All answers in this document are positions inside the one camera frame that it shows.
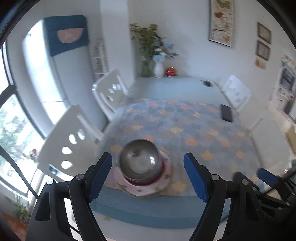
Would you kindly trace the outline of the pink square flower plate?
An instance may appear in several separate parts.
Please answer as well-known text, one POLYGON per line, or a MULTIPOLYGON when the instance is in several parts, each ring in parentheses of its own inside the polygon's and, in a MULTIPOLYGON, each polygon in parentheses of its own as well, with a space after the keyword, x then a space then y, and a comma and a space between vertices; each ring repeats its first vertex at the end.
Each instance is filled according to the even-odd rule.
POLYGON ((130 182, 124 177, 119 167, 115 168, 114 179, 125 194, 135 198, 147 198, 159 195, 169 187, 173 176, 173 166, 168 154, 161 149, 158 151, 163 163, 161 172, 155 178, 144 183, 130 182))

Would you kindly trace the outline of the steel bowl red exterior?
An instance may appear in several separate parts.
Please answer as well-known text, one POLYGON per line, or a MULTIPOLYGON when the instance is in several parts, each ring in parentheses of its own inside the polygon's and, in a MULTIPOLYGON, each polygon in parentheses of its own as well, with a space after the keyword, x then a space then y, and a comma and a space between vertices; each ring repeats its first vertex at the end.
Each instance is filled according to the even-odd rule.
POLYGON ((163 167, 158 148, 148 140, 133 140, 124 146, 118 166, 130 182, 144 183, 155 178, 163 167))

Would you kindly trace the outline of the red lidded tea cup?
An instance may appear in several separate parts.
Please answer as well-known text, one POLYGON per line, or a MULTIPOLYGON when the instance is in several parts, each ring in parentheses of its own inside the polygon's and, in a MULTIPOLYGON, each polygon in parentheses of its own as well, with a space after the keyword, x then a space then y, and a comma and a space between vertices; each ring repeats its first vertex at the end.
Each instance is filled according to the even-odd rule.
POLYGON ((168 67, 165 71, 167 77, 175 77, 177 76, 177 70, 173 67, 168 67))

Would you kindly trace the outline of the black smartphone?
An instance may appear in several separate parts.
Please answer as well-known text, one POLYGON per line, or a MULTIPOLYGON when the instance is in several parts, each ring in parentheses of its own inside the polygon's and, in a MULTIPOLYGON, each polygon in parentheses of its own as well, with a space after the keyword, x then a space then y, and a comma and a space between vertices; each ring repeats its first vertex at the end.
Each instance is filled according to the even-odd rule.
POLYGON ((221 109, 221 118, 224 121, 233 122, 233 116, 232 116, 232 110, 229 106, 221 104, 220 105, 220 109, 221 109))

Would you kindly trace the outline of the blue cloth with pink patch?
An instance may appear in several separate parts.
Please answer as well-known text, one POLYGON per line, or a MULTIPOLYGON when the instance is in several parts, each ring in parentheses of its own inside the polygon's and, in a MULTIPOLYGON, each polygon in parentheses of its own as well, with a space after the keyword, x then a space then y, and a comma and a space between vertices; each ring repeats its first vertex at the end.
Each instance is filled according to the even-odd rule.
POLYGON ((44 18, 50 56, 89 44, 87 19, 83 15, 44 18))

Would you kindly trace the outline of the small framed picture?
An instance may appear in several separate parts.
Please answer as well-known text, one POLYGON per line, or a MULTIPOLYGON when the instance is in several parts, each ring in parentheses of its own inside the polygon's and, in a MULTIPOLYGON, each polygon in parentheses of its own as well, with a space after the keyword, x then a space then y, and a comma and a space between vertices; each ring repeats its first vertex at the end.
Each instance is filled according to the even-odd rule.
POLYGON ((263 44, 259 40, 256 45, 256 55, 262 58, 265 61, 269 61, 270 48, 266 44, 263 44))
POLYGON ((271 44, 271 31, 259 22, 257 23, 257 36, 271 44))

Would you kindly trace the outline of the white wall shelf rack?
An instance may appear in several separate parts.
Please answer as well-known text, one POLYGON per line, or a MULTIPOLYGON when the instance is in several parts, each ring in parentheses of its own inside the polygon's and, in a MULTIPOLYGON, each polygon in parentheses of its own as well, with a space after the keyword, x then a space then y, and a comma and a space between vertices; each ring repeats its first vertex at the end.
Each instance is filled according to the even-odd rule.
POLYGON ((103 38, 98 38, 90 54, 90 62, 95 81, 99 80, 109 71, 105 42, 103 38))

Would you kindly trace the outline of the light blue table mat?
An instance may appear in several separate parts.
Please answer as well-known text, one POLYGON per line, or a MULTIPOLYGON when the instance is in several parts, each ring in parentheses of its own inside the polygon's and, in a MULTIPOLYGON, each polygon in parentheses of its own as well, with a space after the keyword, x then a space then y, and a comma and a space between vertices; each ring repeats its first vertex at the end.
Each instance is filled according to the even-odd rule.
MULTIPOLYGON (((206 87, 200 78, 183 76, 162 79, 138 78, 127 99, 129 98, 219 105, 225 103, 217 87, 206 87)), ((196 194, 167 196, 161 192, 147 198, 129 196, 119 188, 113 174, 108 175, 99 197, 91 202, 91 209, 96 213, 136 225, 158 228, 193 227, 197 224, 204 207, 203 201, 196 194)))

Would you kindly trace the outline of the white chair far left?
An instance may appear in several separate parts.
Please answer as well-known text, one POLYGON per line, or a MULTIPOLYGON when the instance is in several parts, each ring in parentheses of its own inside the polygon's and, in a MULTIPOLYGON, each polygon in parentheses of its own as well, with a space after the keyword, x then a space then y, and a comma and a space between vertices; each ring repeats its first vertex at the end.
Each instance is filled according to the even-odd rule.
POLYGON ((93 84, 92 93, 107 119, 111 121, 129 89, 119 71, 112 69, 93 84))

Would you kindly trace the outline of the large framed flower painting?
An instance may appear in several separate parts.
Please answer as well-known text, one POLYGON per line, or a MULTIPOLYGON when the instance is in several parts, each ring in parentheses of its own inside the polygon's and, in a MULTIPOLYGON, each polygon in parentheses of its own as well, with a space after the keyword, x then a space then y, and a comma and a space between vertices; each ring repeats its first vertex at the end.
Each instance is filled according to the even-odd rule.
POLYGON ((234 1, 210 0, 209 41, 232 48, 235 33, 234 1))

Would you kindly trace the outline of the small black round object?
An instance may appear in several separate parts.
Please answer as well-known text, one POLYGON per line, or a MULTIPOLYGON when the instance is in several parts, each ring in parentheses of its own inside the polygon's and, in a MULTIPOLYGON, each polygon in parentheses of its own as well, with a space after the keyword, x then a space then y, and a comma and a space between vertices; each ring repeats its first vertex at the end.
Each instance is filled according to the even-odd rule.
POLYGON ((209 80, 201 80, 206 87, 213 87, 213 84, 209 80))

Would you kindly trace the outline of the white chair far right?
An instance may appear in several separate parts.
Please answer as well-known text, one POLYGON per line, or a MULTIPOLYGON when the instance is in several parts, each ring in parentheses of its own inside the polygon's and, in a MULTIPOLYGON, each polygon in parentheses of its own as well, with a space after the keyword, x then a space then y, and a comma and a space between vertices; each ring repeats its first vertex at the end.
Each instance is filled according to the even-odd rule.
POLYGON ((226 98, 234 113, 252 136, 255 129, 263 121, 264 106, 236 76, 231 75, 222 85, 221 79, 214 81, 222 95, 226 98))

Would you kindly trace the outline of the small framed picture upper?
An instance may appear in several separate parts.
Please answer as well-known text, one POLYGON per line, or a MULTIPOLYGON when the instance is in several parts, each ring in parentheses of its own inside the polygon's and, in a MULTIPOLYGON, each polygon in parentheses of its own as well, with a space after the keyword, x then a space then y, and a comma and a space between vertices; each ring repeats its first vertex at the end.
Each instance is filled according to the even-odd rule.
POLYGON ((271 44, 271 31, 259 22, 257 23, 257 36, 271 44))

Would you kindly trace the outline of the white chair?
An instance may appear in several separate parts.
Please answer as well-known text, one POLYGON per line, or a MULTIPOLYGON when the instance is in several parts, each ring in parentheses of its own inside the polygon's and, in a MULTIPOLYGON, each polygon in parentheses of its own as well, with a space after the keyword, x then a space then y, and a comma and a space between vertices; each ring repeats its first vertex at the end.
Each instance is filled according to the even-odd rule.
POLYGON ((264 106, 236 76, 231 75, 222 85, 221 79, 214 81, 222 95, 226 98, 234 113, 252 136, 255 129, 263 121, 264 106))
POLYGON ((73 105, 46 138, 37 156, 38 168, 56 181, 85 173, 103 137, 81 107, 73 105))
POLYGON ((107 119, 111 121, 129 89, 119 71, 112 69, 93 84, 92 93, 107 119))

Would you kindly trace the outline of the glass vase yellow-green stems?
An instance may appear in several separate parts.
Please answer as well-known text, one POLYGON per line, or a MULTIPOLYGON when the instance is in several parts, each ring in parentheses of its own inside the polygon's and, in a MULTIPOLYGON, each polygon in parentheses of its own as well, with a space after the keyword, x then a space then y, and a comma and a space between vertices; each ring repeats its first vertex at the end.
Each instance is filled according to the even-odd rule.
POLYGON ((150 64, 153 56, 165 57, 165 49, 162 38, 158 35, 158 25, 150 24, 148 27, 140 27, 137 23, 131 23, 130 31, 132 40, 139 47, 141 58, 141 76, 150 77, 150 64))

